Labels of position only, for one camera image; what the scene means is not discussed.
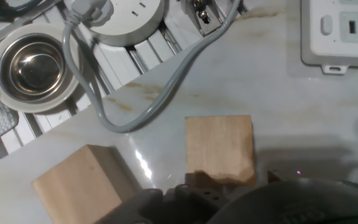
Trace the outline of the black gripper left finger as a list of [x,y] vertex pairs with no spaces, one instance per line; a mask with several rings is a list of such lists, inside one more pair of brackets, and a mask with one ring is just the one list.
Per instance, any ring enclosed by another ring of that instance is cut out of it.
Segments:
[[207,173],[185,174],[185,183],[163,192],[144,189],[97,221],[98,224],[206,223],[229,203],[223,185]]

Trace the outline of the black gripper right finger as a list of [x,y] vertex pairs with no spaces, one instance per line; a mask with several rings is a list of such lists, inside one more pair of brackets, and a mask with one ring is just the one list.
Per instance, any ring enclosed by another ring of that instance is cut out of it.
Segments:
[[268,170],[267,171],[267,180],[268,180],[268,183],[279,182],[280,178],[275,173]]

